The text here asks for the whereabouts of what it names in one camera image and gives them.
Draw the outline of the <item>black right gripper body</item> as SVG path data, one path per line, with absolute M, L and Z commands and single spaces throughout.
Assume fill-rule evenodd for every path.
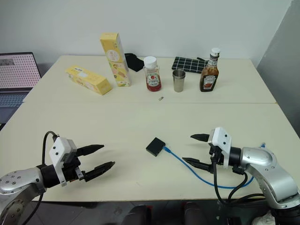
M 224 155 L 222 154 L 222 150 L 218 146 L 215 146 L 212 143 L 209 143 L 209 146 L 210 146 L 209 154 L 211 160 L 209 172 L 214 173 L 214 164 L 223 165 Z

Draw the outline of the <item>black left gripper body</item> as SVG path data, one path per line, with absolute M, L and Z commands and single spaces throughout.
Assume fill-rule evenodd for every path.
M 63 168 L 62 172 L 66 181 L 83 180 L 85 179 L 85 172 L 79 169 L 81 164 L 78 159 L 84 156 L 82 153 L 66 153 L 62 158 Z

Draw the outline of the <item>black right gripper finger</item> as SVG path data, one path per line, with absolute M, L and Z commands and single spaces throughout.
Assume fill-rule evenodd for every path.
M 204 171 L 208 171 L 210 173 L 213 172 L 213 164 L 206 164 L 206 163 L 202 163 L 200 162 L 198 159 L 194 159 L 194 158 L 189 158 L 189 157 L 183 157 L 182 158 L 186 163 L 188 163 L 189 165 L 204 170 Z
M 193 139 L 196 139 L 201 142 L 208 142 L 210 135 L 209 134 L 194 134 L 190 136 Z

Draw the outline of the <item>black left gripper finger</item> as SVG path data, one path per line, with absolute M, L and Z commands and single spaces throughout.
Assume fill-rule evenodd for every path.
M 84 147 L 78 148 L 75 155 L 77 157 L 86 156 L 86 155 L 96 152 L 97 150 L 99 150 L 103 147 L 104 147 L 104 145 L 102 145 L 102 144 L 92 144 L 92 145 L 84 146 Z
M 107 163 L 104 163 L 102 165 L 95 167 L 93 170 L 91 170 L 89 172 L 84 172 L 84 180 L 86 182 L 88 182 L 98 176 L 101 176 L 102 174 L 104 174 L 105 172 L 110 170 L 114 165 L 115 165 L 115 162 L 110 161 L 110 162 L 107 162 Z

